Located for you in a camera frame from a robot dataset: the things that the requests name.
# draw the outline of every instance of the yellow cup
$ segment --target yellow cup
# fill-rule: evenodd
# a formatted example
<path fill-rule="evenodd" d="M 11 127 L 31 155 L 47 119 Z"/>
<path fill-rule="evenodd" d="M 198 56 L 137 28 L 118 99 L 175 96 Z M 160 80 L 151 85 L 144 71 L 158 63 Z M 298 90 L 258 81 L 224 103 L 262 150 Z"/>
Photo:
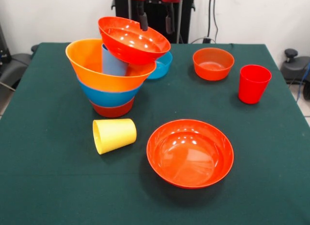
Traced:
<path fill-rule="evenodd" d="M 93 138 L 101 155 L 134 143 L 137 139 L 137 129 L 131 119 L 94 120 Z"/>

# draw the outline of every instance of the green tablecloth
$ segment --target green tablecloth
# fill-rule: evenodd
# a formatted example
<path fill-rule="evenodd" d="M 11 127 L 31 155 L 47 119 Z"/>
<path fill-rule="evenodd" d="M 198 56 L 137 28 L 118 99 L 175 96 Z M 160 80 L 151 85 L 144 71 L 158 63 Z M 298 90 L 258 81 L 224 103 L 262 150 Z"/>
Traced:
<path fill-rule="evenodd" d="M 310 129 L 264 45 L 216 45 L 230 51 L 229 76 L 207 82 L 194 73 L 205 45 L 172 45 L 173 63 L 145 82 L 131 118 L 137 141 L 98 155 L 97 115 L 65 56 L 67 44 L 41 44 L 0 120 L 0 224 L 310 224 Z M 237 98 L 246 64 L 271 70 L 257 105 Z M 235 162 L 221 182 L 201 190 L 160 179 L 146 159 L 158 126 L 189 118 L 231 141 Z"/>

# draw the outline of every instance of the cable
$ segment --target cable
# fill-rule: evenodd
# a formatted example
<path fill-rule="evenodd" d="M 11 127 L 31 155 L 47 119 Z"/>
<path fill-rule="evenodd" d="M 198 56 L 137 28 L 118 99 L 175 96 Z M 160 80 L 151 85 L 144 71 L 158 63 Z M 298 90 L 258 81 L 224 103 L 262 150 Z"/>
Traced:
<path fill-rule="evenodd" d="M 4 87 L 8 88 L 9 90 L 15 92 L 15 89 L 13 89 L 12 87 L 8 86 L 7 84 L 4 84 L 3 82 L 0 81 L 0 85 L 3 85 Z"/>
<path fill-rule="evenodd" d="M 216 0 L 213 0 L 213 20 L 214 20 L 214 24 L 215 24 L 215 27 L 217 29 L 216 33 L 215 33 L 215 42 L 217 42 L 217 33 L 218 33 L 218 27 L 217 27 L 217 21 L 215 19 L 215 1 Z"/>
<path fill-rule="evenodd" d="M 299 99 L 299 97 L 300 97 L 300 88 L 301 88 L 301 85 L 302 85 L 302 83 L 304 82 L 304 80 L 306 79 L 306 77 L 308 76 L 309 72 L 310 72 L 310 63 L 308 64 L 308 68 L 307 68 L 305 74 L 303 75 L 303 77 L 302 77 L 302 79 L 301 79 L 301 82 L 299 83 L 299 88 L 298 88 L 298 94 L 297 94 L 296 102 L 298 102 L 298 99 Z"/>
<path fill-rule="evenodd" d="M 207 37 L 210 36 L 210 28 L 211 28 L 211 1 L 212 0 L 209 0 L 209 21 L 208 21 L 208 35 Z"/>
<path fill-rule="evenodd" d="M 300 84 L 301 81 L 299 81 L 299 80 L 296 81 L 296 78 L 299 77 L 299 74 L 300 74 L 300 73 L 296 74 L 296 76 L 293 78 L 293 80 L 290 81 L 289 88 L 290 88 L 290 87 L 292 86 L 292 84 L 295 83 L 295 82 L 298 82 L 298 83 Z"/>
<path fill-rule="evenodd" d="M 21 61 L 21 60 L 15 59 L 15 58 L 13 58 L 13 57 L 12 57 L 12 60 L 15 60 L 15 61 L 17 61 L 17 62 L 19 62 L 19 63 L 22 63 L 22 64 L 24 64 L 24 65 L 29 66 L 29 64 L 27 64 L 27 63 L 25 63 L 25 62 L 23 62 L 23 61 Z"/>
<path fill-rule="evenodd" d="M 216 42 L 215 42 L 214 39 L 212 39 L 212 38 L 210 38 L 210 37 L 207 37 L 207 36 L 198 38 L 198 39 L 194 40 L 193 42 L 191 42 L 191 44 L 195 43 L 195 42 L 198 41 L 198 40 L 202 40 L 202 39 L 206 39 L 206 38 L 212 40 L 212 41 L 216 44 Z"/>

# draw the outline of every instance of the floor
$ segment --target floor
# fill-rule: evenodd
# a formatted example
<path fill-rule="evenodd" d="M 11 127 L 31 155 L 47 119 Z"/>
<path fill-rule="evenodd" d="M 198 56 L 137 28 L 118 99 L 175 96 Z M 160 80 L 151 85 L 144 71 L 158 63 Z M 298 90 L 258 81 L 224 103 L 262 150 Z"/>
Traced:
<path fill-rule="evenodd" d="M 10 90 L 5 90 L 5 96 L 3 99 L 0 101 L 0 119 L 2 115 L 4 114 L 4 111 L 6 110 L 6 107 L 9 105 L 14 93 Z"/>
<path fill-rule="evenodd" d="M 298 85 L 291 85 L 290 86 L 290 90 L 291 90 L 292 95 L 295 99 L 297 98 L 297 95 L 298 95 L 298 87 L 299 87 Z M 302 95 L 302 89 L 303 89 L 303 87 L 301 88 L 301 94 L 300 94 L 300 97 L 298 99 L 297 104 L 298 104 L 301 112 L 305 116 L 306 121 L 308 122 L 308 124 L 310 126 L 310 101 L 306 101 L 304 99 L 304 97 Z M 8 91 L 4 100 L 2 100 L 2 102 L 0 102 L 0 119 L 1 119 L 2 115 L 4 114 L 6 107 L 10 103 L 10 100 L 13 97 L 13 95 L 14 95 L 13 92 Z"/>
<path fill-rule="evenodd" d="M 297 99 L 298 88 L 299 88 L 298 85 L 291 85 L 290 87 L 290 90 L 295 100 Z M 300 97 L 298 99 L 297 105 L 299 106 L 299 109 L 301 110 L 302 114 L 305 116 L 305 119 L 310 126 L 310 101 L 306 101 L 304 99 L 304 96 L 302 95 L 302 90 L 303 90 L 303 86 L 301 87 L 301 90 L 300 90 Z"/>

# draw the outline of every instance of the orange bowl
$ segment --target orange bowl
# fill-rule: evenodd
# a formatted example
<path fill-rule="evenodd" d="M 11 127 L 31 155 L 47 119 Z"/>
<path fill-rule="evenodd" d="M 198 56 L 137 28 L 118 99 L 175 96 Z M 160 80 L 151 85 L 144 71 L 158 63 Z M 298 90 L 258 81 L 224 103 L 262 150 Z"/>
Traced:
<path fill-rule="evenodd" d="M 91 104 L 93 106 L 93 109 L 101 116 L 107 117 L 107 118 L 116 118 L 123 116 L 127 114 L 134 103 L 135 97 L 133 97 L 128 103 L 125 103 L 124 105 L 116 106 L 116 107 L 103 107 L 98 106 L 94 104 L 92 101 Z"/>
<path fill-rule="evenodd" d="M 195 72 L 209 81 L 218 81 L 227 77 L 234 64 L 229 52 L 215 47 L 202 48 L 193 55 Z"/>
<path fill-rule="evenodd" d="M 66 48 L 66 55 L 80 81 L 95 90 L 106 92 L 130 91 L 139 87 L 156 69 L 156 62 L 145 65 L 130 64 L 125 76 L 102 73 L 101 39 L 74 41 Z"/>
<path fill-rule="evenodd" d="M 167 182 L 199 189 L 223 179 L 233 165 L 233 149 L 216 127 L 198 120 L 175 120 L 149 138 L 146 153 L 153 170 Z"/>
<path fill-rule="evenodd" d="M 112 55 L 132 64 L 147 64 L 166 54 L 171 45 L 158 31 L 140 29 L 136 21 L 103 17 L 98 21 L 102 41 Z"/>

